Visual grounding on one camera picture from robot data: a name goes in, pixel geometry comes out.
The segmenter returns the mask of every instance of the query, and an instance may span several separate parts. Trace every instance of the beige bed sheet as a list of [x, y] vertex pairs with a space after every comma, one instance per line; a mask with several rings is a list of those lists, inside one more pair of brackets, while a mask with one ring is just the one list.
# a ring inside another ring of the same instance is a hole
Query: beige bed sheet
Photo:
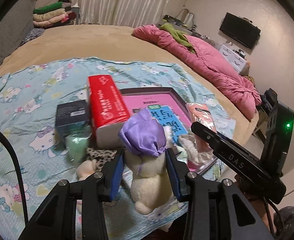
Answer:
[[213, 92], [230, 117], [236, 120], [234, 140], [240, 145], [248, 141], [258, 122], [258, 113], [249, 122], [214, 85], [164, 49], [133, 37], [132, 32], [131, 27], [106, 25], [70, 25], [48, 29], [5, 58], [0, 66], [0, 76], [31, 65], [74, 57], [95, 56], [114, 61], [176, 63]]

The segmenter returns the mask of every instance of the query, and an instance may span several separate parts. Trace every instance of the hello kitty blanket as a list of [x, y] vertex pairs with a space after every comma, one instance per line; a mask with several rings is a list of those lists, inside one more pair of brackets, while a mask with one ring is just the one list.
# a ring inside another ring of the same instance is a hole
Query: hello kitty blanket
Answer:
[[[119, 89], [173, 87], [186, 102], [207, 103], [217, 130], [232, 138], [235, 121], [214, 95], [179, 65], [147, 62], [113, 62], [95, 57], [34, 65], [0, 78], [0, 131], [13, 145], [20, 162], [29, 218], [60, 179], [76, 181], [76, 169], [55, 132], [56, 106], [87, 98], [87, 77], [110, 74]], [[217, 179], [225, 165], [217, 161], [205, 174]], [[119, 188], [116, 202], [104, 205], [110, 239], [141, 239], [187, 210], [174, 204], [148, 216], [135, 212], [130, 192]], [[81, 215], [76, 216], [81, 239]], [[24, 228], [22, 198], [11, 158], [0, 144], [0, 234], [16, 240]]]

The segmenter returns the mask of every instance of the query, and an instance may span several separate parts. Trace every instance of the folded clothes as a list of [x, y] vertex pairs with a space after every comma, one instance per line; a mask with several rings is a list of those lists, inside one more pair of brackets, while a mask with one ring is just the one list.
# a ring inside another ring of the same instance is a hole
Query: folded clothes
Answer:
[[66, 20], [68, 20], [69, 17], [68, 17], [68, 14], [66, 14], [66, 16], [60, 21], [61, 23], [64, 23]]
[[70, 2], [70, 0], [58, 0], [58, 2]]
[[76, 19], [76, 17], [77, 17], [76, 13], [74, 13], [74, 12], [72, 12], [72, 11], [70, 11], [70, 12], [71, 12], [71, 13], [68, 13], [68, 17], [69, 17], [69, 19], [71, 19], [71, 20]]
[[64, 2], [56, 2], [56, 3], [52, 3], [52, 4], [44, 6], [44, 7], [39, 7], [37, 9], [34, 9], [33, 13], [34, 14], [44, 14], [44, 13], [47, 13], [47, 12], [55, 11], [55, 10], [60, 9], [60, 8], [68, 7], [68, 6], [63, 7], [63, 3]]
[[54, 27], [60, 27], [60, 26], [66, 26], [66, 25], [72, 25], [72, 21], [70, 19], [66, 20], [64, 23], [61, 23], [60, 21], [59, 22], [56, 22], [54, 24], [50, 24], [50, 25], [46, 25], [42, 28], [44, 28], [45, 30], [46, 29], [50, 29], [50, 28], [54, 28]]
[[67, 8], [67, 7], [70, 7], [70, 6], [71, 6], [70, 2], [63, 2], [63, 4], [62, 4], [62, 8]]
[[59, 16], [59, 15], [63, 14], [64, 12], [65, 12], [65, 9], [60, 8], [60, 9], [57, 9], [55, 11], [47, 12], [47, 13], [44, 13], [44, 14], [33, 14], [33, 20], [35, 22], [48, 21], [51, 18], [54, 18], [56, 16]]
[[49, 25], [49, 24], [52, 24], [52, 23], [56, 23], [56, 22], [59, 22], [61, 20], [63, 20], [65, 17], [68, 17], [68, 14], [66, 13], [63, 13], [63, 14], [60, 14], [56, 17], [53, 17], [51, 19], [49, 19], [48, 21], [43, 21], [43, 22], [34, 22], [34, 25], [37, 26], [37, 27], [40, 27], [40, 26], [46, 26], [46, 25]]

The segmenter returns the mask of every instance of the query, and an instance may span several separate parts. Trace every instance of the gray cushion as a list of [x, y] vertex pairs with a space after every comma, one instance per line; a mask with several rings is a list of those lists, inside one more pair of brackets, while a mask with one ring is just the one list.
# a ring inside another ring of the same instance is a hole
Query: gray cushion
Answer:
[[19, 0], [0, 22], [0, 65], [19, 47], [26, 34], [34, 27], [32, 12], [36, 0]]

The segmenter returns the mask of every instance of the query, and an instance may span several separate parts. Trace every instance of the blue card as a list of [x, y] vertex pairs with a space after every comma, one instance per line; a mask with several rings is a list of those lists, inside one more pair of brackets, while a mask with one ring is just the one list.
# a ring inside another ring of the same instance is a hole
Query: blue card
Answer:
[[182, 125], [182, 123], [168, 106], [151, 105], [148, 106], [148, 109], [151, 113], [151, 116], [156, 118], [162, 126], [171, 126], [173, 134], [172, 139], [174, 143], [178, 144], [179, 135], [188, 134], [186, 128]]

